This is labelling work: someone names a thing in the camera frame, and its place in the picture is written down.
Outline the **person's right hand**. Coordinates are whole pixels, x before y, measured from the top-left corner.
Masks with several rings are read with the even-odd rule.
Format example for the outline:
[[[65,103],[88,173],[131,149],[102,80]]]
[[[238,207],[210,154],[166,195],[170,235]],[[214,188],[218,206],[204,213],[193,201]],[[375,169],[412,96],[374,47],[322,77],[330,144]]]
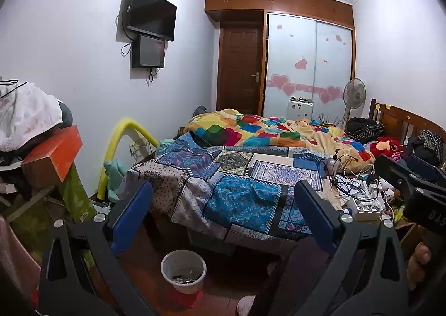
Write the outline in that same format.
[[[407,279],[410,290],[425,277],[425,266],[431,259],[431,251],[424,242],[420,242],[411,256],[407,267]]]

